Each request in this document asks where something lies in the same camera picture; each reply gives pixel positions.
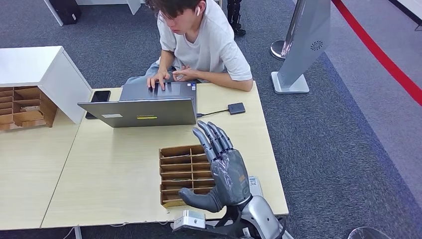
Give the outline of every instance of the robotic finger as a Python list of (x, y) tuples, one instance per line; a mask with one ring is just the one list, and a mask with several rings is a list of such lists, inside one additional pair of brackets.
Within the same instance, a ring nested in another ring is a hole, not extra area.
[(233, 149), (233, 144), (230, 141), (230, 138), (227, 136), (227, 134), (224, 132), (222, 128), (218, 128), (221, 134), (221, 138), (227, 142), (227, 146), (229, 149)]
[(211, 127), (212, 131), (214, 132), (215, 136), (217, 137), (218, 141), (221, 144), (223, 151), (229, 149), (227, 140), (222, 137), (220, 130), (218, 129), (217, 125), (213, 124), (212, 122), (208, 122), (208, 125)]
[(214, 152), (217, 156), (223, 151), (220, 142), (218, 141), (217, 137), (214, 135), (212, 129), (208, 126), (208, 124), (204, 123), (203, 121), (198, 121), (198, 126), (205, 132), (205, 135), (210, 139), (211, 146), (214, 148)]
[(210, 143), (208, 142), (207, 137), (205, 137), (204, 133), (200, 131), (198, 128), (193, 128), (192, 132), (194, 135), (199, 139), (199, 142), (201, 143), (202, 147), (204, 148), (205, 154), (207, 155), (208, 162), (212, 162), (215, 158), (217, 158), (217, 155), (214, 152), (214, 149), (211, 147)]

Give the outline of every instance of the cardboard compartment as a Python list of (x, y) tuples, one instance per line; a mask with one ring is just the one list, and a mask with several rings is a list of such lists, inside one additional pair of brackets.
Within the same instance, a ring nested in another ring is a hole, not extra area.
[(24, 100), (34, 100), (40, 98), (40, 90), (38, 87), (30, 87), (25, 89), (14, 90), (15, 95), (22, 97)]
[(11, 115), (11, 114), (12, 114), (12, 108), (0, 109), (0, 116)]
[(193, 182), (187, 181), (163, 181), (161, 183), (161, 191), (164, 190), (180, 190), (181, 188), (193, 188)]
[(12, 108), (12, 101), (0, 103), (0, 110), (1, 109), (7, 109), (7, 108)]
[(210, 179), (212, 178), (211, 171), (193, 172), (194, 180)]
[(0, 91), (0, 97), (8, 97), (8, 96), (13, 96), (13, 91)]
[(47, 125), (57, 106), (37, 86), (0, 88), (0, 130)]
[(3, 91), (12, 91), (13, 90), (13, 87), (0, 87), (0, 92), (3, 92)]
[(161, 178), (164, 180), (172, 180), (172, 181), (191, 180), (192, 173), (191, 172), (161, 173)]
[(178, 195), (181, 188), (206, 194), (214, 187), (210, 164), (201, 145), (162, 148), (159, 157), (163, 207), (185, 205)]
[(12, 96), (6, 96), (6, 97), (1, 97), (0, 96), (0, 103), (6, 103), (6, 102), (12, 102), (13, 101), (13, 97)]
[(205, 154), (193, 155), (192, 163), (208, 163), (207, 156)]
[(164, 164), (177, 164), (177, 163), (191, 163), (191, 157), (188, 156), (175, 156), (160, 158), (160, 165)]
[(191, 155), (190, 149), (191, 149), (190, 146), (162, 148), (160, 150), (160, 158), (175, 157), (175, 156), (190, 156)]
[(192, 164), (182, 163), (182, 164), (163, 164), (161, 165), (161, 172), (191, 172)]
[(194, 193), (196, 194), (207, 194), (211, 191), (212, 188), (194, 188)]
[(197, 155), (197, 154), (204, 154), (204, 148), (202, 147), (202, 145), (192, 145), (191, 146), (191, 151), (192, 151), (192, 155)]
[(193, 171), (210, 171), (209, 163), (194, 163), (192, 164)]
[(7, 130), (14, 126), (12, 114), (0, 116), (0, 130)]
[(194, 180), (193, 184), (193, 188), (212, 188), (215, 186), (213, 179)]

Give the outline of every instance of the gray laptop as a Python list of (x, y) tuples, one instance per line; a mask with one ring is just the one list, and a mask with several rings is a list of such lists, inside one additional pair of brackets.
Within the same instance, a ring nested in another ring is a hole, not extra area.
[(120, 101), (78, 105), (111, 127), (196, 124), (193, 84), (167, 83), (165, 91), (160, 86), (153, 91), (144, 84), (128, 84), (123, 86)]

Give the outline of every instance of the hand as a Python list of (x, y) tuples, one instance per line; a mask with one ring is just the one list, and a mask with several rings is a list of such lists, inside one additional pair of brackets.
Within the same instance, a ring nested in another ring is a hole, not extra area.
[(189, 206), (219, 212), (224, 206), (238, 205), (251, 197), (249, 179), (240, 152), (233, 148), (227, 134), (212, 122), (198, 121), (201, 128), (193, 128), (210, 163), (215, 187), (206, 195), (198, 195), (182, 188), (179, 196)]
[(157, 74), (155, 74), (155, 76), (148, 77), (146, 81), (146, 85), (148, 88), (152, 87), (153, 89), (155, 89), (155, 83), (158, 81), (160, 82), (161, 89), (165, 90), (164, 79), (166, 80), (170, 79), (170, 74), (167, 71), (158, 71)]
[(193, 70), (189, 65), (182, 66), (180, 71), (173, 71), (173, 78), (175, 81), (190, 81), (196, 79), (196, 70)]

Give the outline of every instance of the smartphone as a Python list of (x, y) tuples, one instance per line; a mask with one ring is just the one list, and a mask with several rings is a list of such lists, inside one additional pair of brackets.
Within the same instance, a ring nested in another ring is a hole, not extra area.
[[(106, 102), (110, 99), (110, 91), (95, 91), (91, 102)], [(85, 115), (87, 119), (96, 119), (91, 113), (87, 112)]]

